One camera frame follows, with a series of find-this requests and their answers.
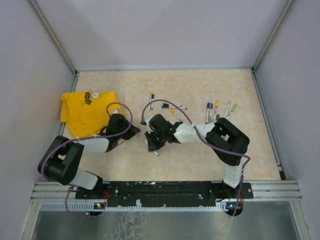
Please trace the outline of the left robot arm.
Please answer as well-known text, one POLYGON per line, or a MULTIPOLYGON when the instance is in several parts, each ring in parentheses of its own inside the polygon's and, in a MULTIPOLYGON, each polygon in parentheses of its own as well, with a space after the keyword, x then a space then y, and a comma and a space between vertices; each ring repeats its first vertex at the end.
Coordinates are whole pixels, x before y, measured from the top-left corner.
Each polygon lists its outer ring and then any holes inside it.
POLYGON ((124 115, 113 113, 108 125, 102 127, 98 134, 74 139, 57 136, 40 160, 37 170, 47 180, 84 188, 88 195, 97 199, 104 192, 104 186, 98 183, 102 179, 79 168, 82 157, 110 152, 120 140, 130 140, 140 131, 124 115))

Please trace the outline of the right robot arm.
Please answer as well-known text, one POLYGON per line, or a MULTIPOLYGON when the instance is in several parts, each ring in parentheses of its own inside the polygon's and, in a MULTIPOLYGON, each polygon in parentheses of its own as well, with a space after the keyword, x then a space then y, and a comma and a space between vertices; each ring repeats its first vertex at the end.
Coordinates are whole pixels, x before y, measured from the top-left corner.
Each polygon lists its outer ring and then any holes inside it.
POLYGON ((144 133, 148 151, 155 152, 166 143, 203 143, 213 149, 224 163, 223 192, 235 198, 241 192, 245 154, 250 139, 228 119, 220 118, 215 123, 187 124, 181 121, 174 124, 161 114, 146 117, 141 124, 147 127, 144 133))

